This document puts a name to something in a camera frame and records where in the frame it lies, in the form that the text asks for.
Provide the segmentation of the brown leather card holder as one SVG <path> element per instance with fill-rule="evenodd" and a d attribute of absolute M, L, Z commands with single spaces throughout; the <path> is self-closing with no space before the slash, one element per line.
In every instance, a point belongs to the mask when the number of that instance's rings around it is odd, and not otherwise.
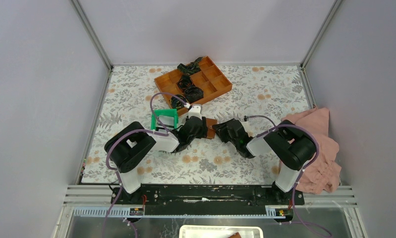
<path fill-rule="evenodd" d="M 206 118 L 206 126 L 207 126 L 207 135 L 206 139 L 214 139 L 216 136 L 216 132 L 213 129 L 213 125 L 216 125 L 218 121 L 216 119 Z"/>

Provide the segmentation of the green plastic card box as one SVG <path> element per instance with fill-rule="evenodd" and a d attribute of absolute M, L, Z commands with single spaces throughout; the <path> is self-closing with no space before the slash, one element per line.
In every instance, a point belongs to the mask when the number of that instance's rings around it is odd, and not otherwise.
<path fill-rule="evenodd" d="M 176 129 L 178 126 L 178 114 L 176 109 L 154 110 L 151 117 L 151 130 L 165 131 Z"/>

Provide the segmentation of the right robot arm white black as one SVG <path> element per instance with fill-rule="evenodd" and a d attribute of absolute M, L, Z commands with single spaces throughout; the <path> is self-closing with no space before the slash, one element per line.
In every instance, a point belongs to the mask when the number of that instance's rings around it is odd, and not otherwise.
<path fill-rule="evenodd" d="M 319 145 L 307 130 L 288 120 L 256 136 L 250 136 L 248 119 L 231 119 L 212 126 L 223 143 L 231 143 L 244 158 L 254 158 L 270 152 L 281 161 L 281 170 L 273 185 L 272 198 L 278 204 L 291 199 L 291 190 L 304 166 L 319 151 Z"/>

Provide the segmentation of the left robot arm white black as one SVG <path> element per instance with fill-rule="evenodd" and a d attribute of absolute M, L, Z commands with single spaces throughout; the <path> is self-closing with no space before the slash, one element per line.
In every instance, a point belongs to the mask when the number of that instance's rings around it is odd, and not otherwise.
<path fill-rule="evenodd" d="M 208 127 L 202 116 L 202 106 L 186 104 L 188 119 L 179 129 L 168 132 L 147 130 L 138 121 L 111 138 L 104 146 L 106 166 L 116 171 L 122 197 L 130 204 L 141 199 L 141 181 L 136 167 L 150 151 L 181 152 L 196 138 L 205 138 Z"/>

